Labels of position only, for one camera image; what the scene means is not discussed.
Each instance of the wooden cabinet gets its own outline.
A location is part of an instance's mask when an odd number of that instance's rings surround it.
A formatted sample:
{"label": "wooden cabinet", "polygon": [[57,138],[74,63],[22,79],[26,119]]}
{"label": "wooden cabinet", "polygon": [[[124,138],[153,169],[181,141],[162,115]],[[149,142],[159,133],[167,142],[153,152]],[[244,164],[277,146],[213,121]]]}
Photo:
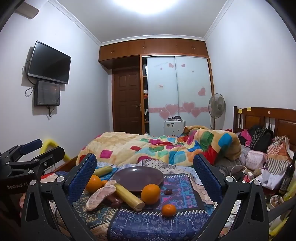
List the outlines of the wooden cabinet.
{"label": "wooden cabinet", "polygon": [[208,56],[205,42],[191,39],[140,39],[100,47],[99,61],[140,54],[194,54]]}

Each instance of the sticker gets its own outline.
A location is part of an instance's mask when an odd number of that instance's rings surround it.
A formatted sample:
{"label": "sticker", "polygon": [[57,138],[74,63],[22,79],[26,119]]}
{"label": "sticker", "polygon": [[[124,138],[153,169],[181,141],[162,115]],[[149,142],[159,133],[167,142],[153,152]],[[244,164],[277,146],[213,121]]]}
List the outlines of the sticker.
{"label": "sticker", "polygon": [[163,85],[157,85],[156,88],[160,89],[160,90],[163,90]]}

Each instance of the sliding wardrobe door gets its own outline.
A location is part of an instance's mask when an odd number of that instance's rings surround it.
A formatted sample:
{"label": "sliding wardrobe door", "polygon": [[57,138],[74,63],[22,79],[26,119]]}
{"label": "sliding wardrobe door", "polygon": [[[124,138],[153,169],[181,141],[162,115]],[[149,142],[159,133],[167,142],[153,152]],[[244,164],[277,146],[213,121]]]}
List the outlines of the sliding wardrobe door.
{"label": "sliding wardrobe door", "polygon": [[148,57],[149,133],[164,134],[163,124],[178,114],[178,93],[174,57]]}
{"label": "sliding wardrobe door", "polygon": [[209,100],[212,96],[206,58],[175,57],[180,116],[187,126],[210,127]]}

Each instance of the dark glass bottle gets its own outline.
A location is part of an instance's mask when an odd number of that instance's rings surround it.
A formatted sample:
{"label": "dark glass bottle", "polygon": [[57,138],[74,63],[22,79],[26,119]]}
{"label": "dark glass bottle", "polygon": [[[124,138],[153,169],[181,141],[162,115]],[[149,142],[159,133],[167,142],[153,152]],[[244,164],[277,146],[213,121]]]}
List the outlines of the dark glass bottle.
{"label": "dark glass bottle", "polygon": [[295,159],[296,159],[296,152],[294,153],[291,164],[288,165],[287,167],[283,181],[281,183],[281,187],[279,188],[278,194],[280,196],[283,196],[287,192],[288,186],[292,180],[292,177],[295,171]]}

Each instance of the plate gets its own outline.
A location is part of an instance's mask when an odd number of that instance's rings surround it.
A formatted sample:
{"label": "plate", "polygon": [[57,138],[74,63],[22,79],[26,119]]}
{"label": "plate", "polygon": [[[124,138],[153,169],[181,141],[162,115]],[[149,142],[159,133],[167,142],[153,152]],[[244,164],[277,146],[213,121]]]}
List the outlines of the plate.
{"label": "plate", "polygon": [[130,192],[141,192],[148,184],[160,185],[163,173],[153,167],[128,167],[116,172],[112,179]]}

